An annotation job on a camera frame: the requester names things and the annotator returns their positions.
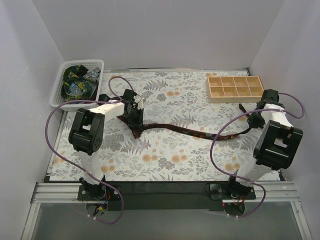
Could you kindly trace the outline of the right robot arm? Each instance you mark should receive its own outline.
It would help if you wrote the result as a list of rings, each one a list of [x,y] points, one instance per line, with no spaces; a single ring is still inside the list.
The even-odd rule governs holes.
[[[254,147],[253,160],[228,179],[227,195],[232,199],[245,197],[253,190],[253,183],[272,171],[287,169],[293,162],[303,131],[288,121],[284,105],[279,103],[279,92],[263,91],[256,110],[247,115],[250,128],[263,129]]]

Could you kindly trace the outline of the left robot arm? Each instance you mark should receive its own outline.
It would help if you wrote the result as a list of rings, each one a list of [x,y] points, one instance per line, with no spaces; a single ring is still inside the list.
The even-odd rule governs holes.
[[[77,110],[68,141],[77,151],[82,167],[89,174],[105,180],[97,151],[103,143],[105,123],[119,118],[129,129],[134,138],[139,138],[143,126],[143,100],[140,95],[131,89],[126,89],[120,97],[109,97],[101,94],[98,98],[98,107]]]

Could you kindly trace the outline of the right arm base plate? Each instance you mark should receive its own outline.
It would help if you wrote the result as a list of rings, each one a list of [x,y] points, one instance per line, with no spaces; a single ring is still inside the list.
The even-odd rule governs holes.
[[[256,194],[253,187],[234,187],[227,182],[209,182],[204,187],[205,193],[212,200],[239,200],[245,198],[246,200],[255,200]]]

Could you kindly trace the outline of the dark red patterned tie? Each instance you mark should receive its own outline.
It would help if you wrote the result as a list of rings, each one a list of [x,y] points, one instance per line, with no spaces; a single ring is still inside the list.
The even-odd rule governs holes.
[[[122,117],[122,115],[123,114],[121,114],[120,116],[117,116],[117,118],[123,123],[125,123],[125,120]],[[168,124],[168,123],[150,123],[150,124],[143,124],[141,126],[128,126],[128,128],[131,130],[131,133],[135,139],[139,138],[144,131],[151,130],[151,129],[167,129],[180,134],[197,137],[200,139],[206,139],[206,140],[214,140],[214,138],[217,136],[217,134],[215,133],[196,131],[196,130],[192,130],[192,129],[188,129],[185,127]]]

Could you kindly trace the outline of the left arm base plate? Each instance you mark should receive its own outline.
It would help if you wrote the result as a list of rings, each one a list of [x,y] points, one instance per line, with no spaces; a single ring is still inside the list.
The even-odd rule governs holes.
[[[78,189],[77,195],[78,201],[119,201],[120,195],[119,193],[105,185],[81,185]]]

